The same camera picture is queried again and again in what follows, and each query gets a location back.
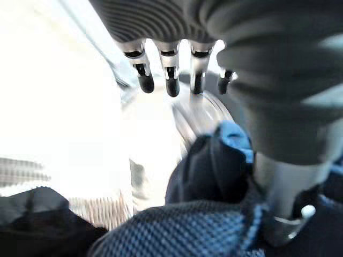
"black rubber fingertip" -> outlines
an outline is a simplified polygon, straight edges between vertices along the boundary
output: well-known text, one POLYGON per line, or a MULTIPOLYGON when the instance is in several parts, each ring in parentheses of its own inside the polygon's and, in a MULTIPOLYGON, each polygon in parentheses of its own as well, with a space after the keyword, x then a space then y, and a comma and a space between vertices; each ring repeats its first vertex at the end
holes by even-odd
POLYGON ((203 75, 201 73, 198 73, 195 75, 195 81, 194 81, 194 89, 193 89, 193 94, 198 95, 201 94, 203 90, 203 85, 204 83, 202 79, 203 75))
POLYGON ((227 91, 227 86, 229 84, 230 78, 219 78, 218 80, 218 90, 219 94, 225 95, 227 91))
POLYGON ((168 95, 170 95, 171 97, 178 96, 180 92, 180 84, 178 79, 166 79, 166 88, 168 95))
POLYGON ((152 78, 151 74, 149 76, 138 77, 138 81, 144 93, 149 94, 154 91, 155 84, 154 84, 154 79, 152 78))

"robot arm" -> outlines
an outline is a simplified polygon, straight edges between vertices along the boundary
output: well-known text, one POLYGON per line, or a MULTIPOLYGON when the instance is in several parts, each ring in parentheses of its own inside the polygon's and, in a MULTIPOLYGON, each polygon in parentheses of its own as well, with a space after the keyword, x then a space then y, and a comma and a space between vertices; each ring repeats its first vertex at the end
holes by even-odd
POLYGON ((158 47, 167 92, 178 95, 178 44, 191 44, 191 91, 201 94, 214 43, 221 94, 242 105, 256 152, 254 179, 270 206, 265 237, 282 245, 314 214, 316 193, 343 145, 343 3, 299 0, 91 0, 137 70, 154 83, 144 50, 158 47), (231 71, 238 79, 229 83, 231 71))

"clothing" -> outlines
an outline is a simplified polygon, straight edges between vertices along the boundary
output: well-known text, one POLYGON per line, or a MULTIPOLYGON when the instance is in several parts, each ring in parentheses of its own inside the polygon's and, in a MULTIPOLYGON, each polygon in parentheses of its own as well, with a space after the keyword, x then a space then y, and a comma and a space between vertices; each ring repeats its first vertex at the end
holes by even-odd
POLYGON ((68 201, 47 187, 1 197, 0 205, 0 249, 4 257, 85 256, 107 232, 75 215, 68 201))
POLYGON ((260 234, 265 205, 250 179, 252 160, 233 123, 199 137, 170 178, 167 205, 108 233, 90 256, 341 256, 342 166, 333 166, 316 215, 291 243, 273 248, 260 234))

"dark blue fabric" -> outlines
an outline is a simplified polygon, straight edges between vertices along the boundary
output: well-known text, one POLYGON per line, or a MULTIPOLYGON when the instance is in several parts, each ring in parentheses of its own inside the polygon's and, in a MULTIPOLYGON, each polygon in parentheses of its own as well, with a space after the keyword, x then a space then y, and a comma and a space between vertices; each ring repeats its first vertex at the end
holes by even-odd
MULTIPOLYGON (((237 189, 235 186, 237 182, 242 185, 241 178, 246 179, 252 172, 253 153, 244 132, 237 125, 225 122, 212 137, 200 140, 204 142, 201 145, 196 142, 172 174, 166 194, 167 204, 198 199, 232 202, 230 194, 245 192, 245 187, 237 189), (198 165, 197 160, 204 161, 198 165)), ((263 249, 266 256, 342 256, 342 202, 343 156, 332 166, 323 194, 316 199, 315 217, 297 238, 284 247, 273 248, 259 235, 254 248, 263 249)))
POLYGON ((199 137, 173 172, 166 206, 150 208, 109 233, 90 256, 341 256, 343 168, 335 163, 317 213, 290 244, 269 246, 265 208, 250 179, 253 152, 235 124, 199 137))

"textured fabric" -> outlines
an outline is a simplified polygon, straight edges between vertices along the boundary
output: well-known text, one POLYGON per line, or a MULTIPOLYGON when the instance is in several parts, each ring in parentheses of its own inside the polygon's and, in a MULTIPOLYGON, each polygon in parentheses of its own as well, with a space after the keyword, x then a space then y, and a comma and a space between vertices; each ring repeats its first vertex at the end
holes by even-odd
POLYGON ((260 234, 265 206, 250 180, 252 157, 233 123, 199 137, 170 178, 167 205, 134 216, 90 256, 341 256, 342 160, 315 199, 316 215, 291 243, 273 248, 260 234))
MULTIPOLYGON (((247 142, 248 138, 244 132, 232 123, 223 123, 212 137, 199 138, 187 158, 172 174, 166 203, 197 199, 225 202, 234 200, 230 195, 239 195, 245 190, 242 183, 240 186, 235 185, 252 172, 249 160, 252 160, 253 152, 247 142)), ((284 247, 274 248, 264 241, 262 235, 259 235, 253 247, 264 251, 266 256, 305 257, 323 256, 324 253, 326 256, 341 256, 343 252, 342 201, 343 155, 332 166, 329 178, 323 185, 323 193, 314 199, 316 215, 296 239, 284 247)))
POLYGON ((228 256, 245 252, 260 225, 262 206, 256 205, 246 215, 244 209, 244 205, 210 201, 151 208, 108 234, 90 256, 228 256))
MULTIPOLYGON (((251 154, 252 158, 244 132, 238 126, 231 132, 227 142, 244 146, 245 153, 251 154)), ((198 165, 198 173, 191 176, 192 179, 199 178, 198 187, 188 188, 190 191, 187 191, 193 191, 191 195, 187 195, 187 200, 192 200, 191 202, 151 208, 138 213, 105 236, 90 252, 90 256, 264 256, 262 250, 249 250, 262 220, 262 198, 254 184, 247 177, 240 176, 246 167, 240 166, 240 163, 245 162, 245 155, 218 140, 223 137, 224 133, 220 129, 214 136, 200 137, 188 155, 193 156, 199 151, 200 157, 191 161, 187 157, 177 168, 181 171, 191 165, 198 165), (226 163, 218 162, 205 154, 214 151, 215 156, 220 155, 223 149, 223 153, 232 158, 227 158, 226 163), (209 164, 216 165, 221 172, 201 179, 202 175, 210 174, 209 164), (211 184, 225 180, 229 183, 222 185, 223 194, 227 193, 226 200, 230 203, 213 201, 223 199, 216 197, 221 195, 221 188, 211 187, 211 184)), ((172 195, 177 196, 175 202, 180 202, 186 196, 177 193, 172 195)))

